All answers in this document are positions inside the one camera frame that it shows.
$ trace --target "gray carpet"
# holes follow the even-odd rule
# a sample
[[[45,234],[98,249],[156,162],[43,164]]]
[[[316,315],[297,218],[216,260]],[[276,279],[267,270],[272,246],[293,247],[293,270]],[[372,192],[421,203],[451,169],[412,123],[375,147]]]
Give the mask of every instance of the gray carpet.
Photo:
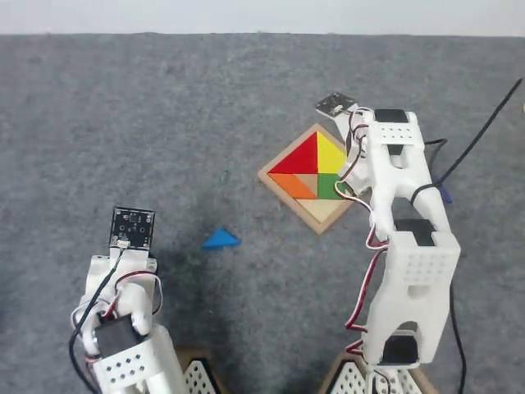
[[[157,210],[162,321],[177,344],[211,349],[234,393],[315,392],[355,339],[343,324],[371,257],[367,217],[354,207],[318,237],[257,170],[339,90],[449,138],[442,172],[523,65],[525,39],[0,37],[0,392],[80,390],[68,318],[91,254],[107,253],[115,204]],[[524,102],[522,87],[447,183],[466,392],[525,383]],[[242,246],[201,251],[220,226]],[[425,370],[456,390],[449,324]]]

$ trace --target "green square piece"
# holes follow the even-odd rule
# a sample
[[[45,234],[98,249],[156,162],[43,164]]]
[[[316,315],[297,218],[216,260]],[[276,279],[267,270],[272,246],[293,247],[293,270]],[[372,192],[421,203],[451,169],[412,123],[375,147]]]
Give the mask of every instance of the green square piece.
[[[338,180],[337,174],[317,174],[317,198],[342,199],[334,190],[334,184]]]

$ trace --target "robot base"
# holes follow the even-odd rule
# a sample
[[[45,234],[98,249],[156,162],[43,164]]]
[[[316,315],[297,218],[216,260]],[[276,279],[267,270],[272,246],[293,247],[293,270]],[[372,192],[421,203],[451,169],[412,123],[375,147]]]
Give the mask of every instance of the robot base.
[[[203,349],[176,346],[177,358],[185,371],[189,394],[229,394],[210,364],[210,355]]]
[[[376,391],[386,394],[388,385],[383,377],[377,376]],[[366,367],[363,358],[343,353],[331,366],[318,394],[368,394],[373,392],[367,387]],[[390,378],[390,394],[439,394],[423,371],[400,369]]]

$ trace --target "tangram puzzle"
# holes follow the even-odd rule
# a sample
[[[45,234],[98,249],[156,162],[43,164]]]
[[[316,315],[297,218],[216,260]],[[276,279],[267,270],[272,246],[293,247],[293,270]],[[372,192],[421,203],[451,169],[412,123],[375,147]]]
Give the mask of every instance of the tangram puzzle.
[[[334,191],[345,164],[345,147],[320,125],[313,125],[259,171],[261,181],[317,234],[351,204]]]

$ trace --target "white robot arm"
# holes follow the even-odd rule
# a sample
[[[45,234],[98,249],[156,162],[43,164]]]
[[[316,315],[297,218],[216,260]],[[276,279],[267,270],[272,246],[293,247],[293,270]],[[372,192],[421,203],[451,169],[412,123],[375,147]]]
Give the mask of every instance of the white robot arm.
[[[418,119],[403,110],[361,108],[342,94],[323,99],[317,110],[336,123],[346,142],[341,182],[356,195],[372,187],[370,204],[364,203],[372,229],[367,245],[372,246],[374,235],[381,241],[373,248],[372,270],[379,254],[388,252],[367,325],[355,326],[356,314],[347,323],[362,332],[349,350],[362,355],[371,370],[387,373],[430,363],[449,313],[448,291],[460,248],[436,188],[418,194],[413,205],[418,218],[392,214],[395,198],[410,200],[417,188],[431,183]]]
[[[115,269],[80,327],[93,392],[186,394],[180,363],[168,331],[153,323],[162,305],[157,260],[149,257],[154,212],[113,211],[109,256],[93,256],[80,306],[71,315],[76,328],[104,278]],[[161,292],[153,311],[155,281]]]

